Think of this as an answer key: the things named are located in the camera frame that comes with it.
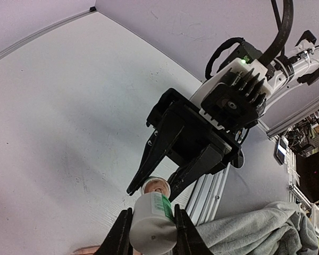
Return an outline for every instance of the gray cloth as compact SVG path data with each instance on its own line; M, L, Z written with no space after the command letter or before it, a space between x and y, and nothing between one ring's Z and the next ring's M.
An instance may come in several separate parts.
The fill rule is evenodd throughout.
M262 210L200 225L197 230L214 254L318 253L314 228L295 203L274 202Z

